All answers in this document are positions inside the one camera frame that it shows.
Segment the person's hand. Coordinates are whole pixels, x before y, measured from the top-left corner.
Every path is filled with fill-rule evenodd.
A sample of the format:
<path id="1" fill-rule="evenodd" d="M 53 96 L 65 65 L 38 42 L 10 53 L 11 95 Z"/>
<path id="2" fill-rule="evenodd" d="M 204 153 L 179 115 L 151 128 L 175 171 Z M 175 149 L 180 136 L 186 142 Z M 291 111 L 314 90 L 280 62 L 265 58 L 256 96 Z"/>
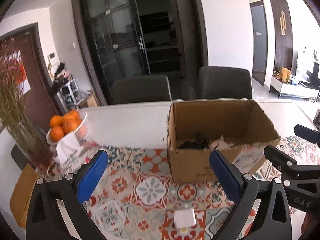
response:
<path id="1" fill-rule="evenodd" d="M 299 240 L 320 240 L 319 216 L 307 213 L 301 226 L 301 236 Z"/>

